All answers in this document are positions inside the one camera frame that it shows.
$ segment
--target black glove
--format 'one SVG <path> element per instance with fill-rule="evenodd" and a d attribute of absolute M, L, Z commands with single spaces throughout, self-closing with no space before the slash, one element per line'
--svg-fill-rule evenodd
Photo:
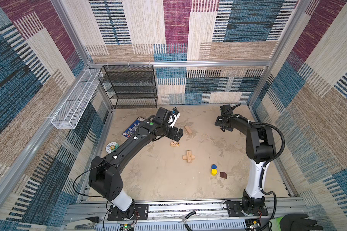
<path fill-rule="evenodd" d="M 305 219 L 309 216 L 304 213 L 288 214 L 280 220 L 280 229 L 282 231 L 309 231 L 323 230 L 323 227 L 315 225 L 318 222 L 311 219 Z"/>

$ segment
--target round sticker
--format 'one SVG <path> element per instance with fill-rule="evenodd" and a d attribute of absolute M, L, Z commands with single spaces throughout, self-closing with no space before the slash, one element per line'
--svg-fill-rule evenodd
<path fill-rule="evenodd" d="M 105 150 L 106 150 L 106 152 L 111 153 L 112 151 L 114 151 L 118 147 L 119 147 L 119 145 L 116 142 L 111 142 L 105 147 Z"/>

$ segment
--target wooden cross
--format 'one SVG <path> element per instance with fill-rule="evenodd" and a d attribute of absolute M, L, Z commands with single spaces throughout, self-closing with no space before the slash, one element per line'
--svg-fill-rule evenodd
<path fill-rule="evenodd" d="M 186 155 L 182 156 L 183 160 L 188 160 L 188 163 L 191 163 L 192 160 L 195 159 L 195 155 L 192 155 L 192 151 L 188 150 L 186 151 Z"/>

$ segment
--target wire mesh basket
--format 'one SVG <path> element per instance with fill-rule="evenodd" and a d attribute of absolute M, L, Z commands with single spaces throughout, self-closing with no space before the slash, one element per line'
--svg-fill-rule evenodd
<path fill-rule="evenodd" d="M 99 78 L 114 108 L 157 108 L 152 65 L 106 65 Z"/>
<path fill-rule="evenodd" d="M 75 129 L 86 109 L 99 80 L 103 74 L 100 69 L 88 69 L 84 72 L 71 94 L 67 97 L 51 123 L 57 129 Z"/>

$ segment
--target black mounting plate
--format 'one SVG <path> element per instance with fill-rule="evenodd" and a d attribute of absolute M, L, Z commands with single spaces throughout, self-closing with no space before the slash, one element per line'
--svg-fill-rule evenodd
<path fill-rule="evenodd" d="M 149 211 L 148 208 L 149 208 L 148 204 L 135 205 L 135 210 L 138 211 L 139 213 L 138 220 L 148 219 L 148 211 Z M 108 213 L 108 218 L 107 218 L 108 221 L 123 221 L 122 217 L 125 218 L 117 207 L 113 208 L 111 206 L 109 210 L 111 211 L 111 213 Z M 136 213 L 134 212 L 134 215 L 132 216 L 131 219 L 129 219 L 129 221 L 133 221 L 135 219 L 136 219 Z"/>
<path fill-rule="evenodd" d="M 242 213 L 242 207 L 241 207 L 241 200 L 239 201 L 226 201 L 225 205 L 226 208 L 231 208 L 230 210 L 227 211 L 227 213 L 229 214 L 229 217 L 246 217 L 246 215 L 244 215 Z M 261 206 L 259 206 L 259 208 L 254 208 L 255 210 L 255 214 L 254 216 L 259 216 L 257 210 L 260 210 L 262 212 L 262 215 L 269 215 L 266 206 L 264 203 L 262 203 Z"/>

